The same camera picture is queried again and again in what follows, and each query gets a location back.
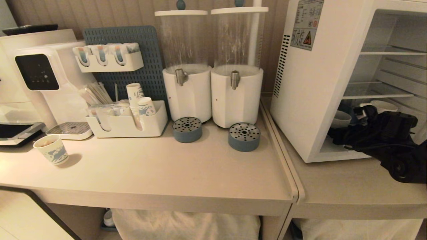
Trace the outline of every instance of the drip tray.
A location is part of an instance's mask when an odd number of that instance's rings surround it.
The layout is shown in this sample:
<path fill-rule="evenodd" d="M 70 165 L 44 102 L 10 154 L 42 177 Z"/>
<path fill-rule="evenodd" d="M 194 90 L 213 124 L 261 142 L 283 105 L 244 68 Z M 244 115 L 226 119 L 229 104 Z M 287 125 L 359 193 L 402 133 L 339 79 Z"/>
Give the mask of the drip tray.
<path fill-rule="evenodd" d="M 0 124 L 0 146 L 22 146 L 40 135 L 44 123 Z"/>

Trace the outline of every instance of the beverage dispenser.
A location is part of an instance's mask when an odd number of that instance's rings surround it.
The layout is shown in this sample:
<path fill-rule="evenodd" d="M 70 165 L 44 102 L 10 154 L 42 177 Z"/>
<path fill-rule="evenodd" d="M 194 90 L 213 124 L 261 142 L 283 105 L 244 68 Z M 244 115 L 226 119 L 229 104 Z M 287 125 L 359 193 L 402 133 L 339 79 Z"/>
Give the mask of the beverage dispenser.
<path fill-rule="evenodd" d="M 171 117 L 212 117 L 207 11 L 155 12 L 166 68 L 163 78 Z"/>
<path fill-rule="evenodd" d="M 220 127 L 255 124 L 263 70 L 260 56 L 267 7 L 235 7 L 211 11 L 215 63 L 211 71 L 212 116 Z"/>

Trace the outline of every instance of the round drip tray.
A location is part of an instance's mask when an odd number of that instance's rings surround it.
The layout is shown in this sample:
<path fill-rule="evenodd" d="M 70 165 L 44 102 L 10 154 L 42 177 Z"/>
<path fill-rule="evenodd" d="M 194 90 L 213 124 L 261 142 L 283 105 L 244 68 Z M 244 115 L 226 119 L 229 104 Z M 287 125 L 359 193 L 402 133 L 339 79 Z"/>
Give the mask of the round drip tray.
<path fill-rule="evenodd" d="M 228 129 L 228 144 L 241 152 L 250 152 L 260 144 L 260 130 L 253 124 L 236 123 Z"/>
<path fill-rule="evenodd" d="M 195 117 L 183 117 L 173 125 L 173 136 L 181 143 L 191 143 L 202 136 L 202 122 Z"/>

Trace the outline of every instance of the white cloth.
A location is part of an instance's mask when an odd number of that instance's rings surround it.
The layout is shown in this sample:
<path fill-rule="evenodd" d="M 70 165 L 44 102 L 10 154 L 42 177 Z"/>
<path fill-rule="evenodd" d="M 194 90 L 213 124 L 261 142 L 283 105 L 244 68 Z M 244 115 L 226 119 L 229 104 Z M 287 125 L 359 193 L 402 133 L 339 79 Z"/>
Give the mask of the white cloth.
<path fill-rule="evenodd" d="M 414 240 L 422 219 L 319 220 L 293 219 L 304 240 Z"/>
<path fill-rule="evenodd" d="M 111 209 L 123 240 L 258 240 L 249 215 Z"/>

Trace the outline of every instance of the white table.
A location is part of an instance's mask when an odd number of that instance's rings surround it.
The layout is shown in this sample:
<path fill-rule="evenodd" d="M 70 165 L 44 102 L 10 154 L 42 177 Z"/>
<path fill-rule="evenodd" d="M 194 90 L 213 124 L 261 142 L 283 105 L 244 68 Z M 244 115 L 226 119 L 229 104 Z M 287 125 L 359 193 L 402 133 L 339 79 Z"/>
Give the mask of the white table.
<path fill-rule="evenodd" d="M 298 191 L 264 119 L 261 107 L 253 152 L 232 149 L 212 120 L 194 143 L 177 142 L 171 123 L 158 138 L 65 140 L 70 159 L 59 167 L 31 144 L 2 148 L 0 185 L 64 205 L 260 215 L 265 238 L 277 239 Z"/>
<path fill-rule="evenodd" d="M 271 97 L 262 102 L 269 109 Z M 298 187 L 289 217 L 386 220 L 427 218 L 425 184 L 401 183 L 374 158 L 304 163 L 286 136 L 268 119 Z"/>

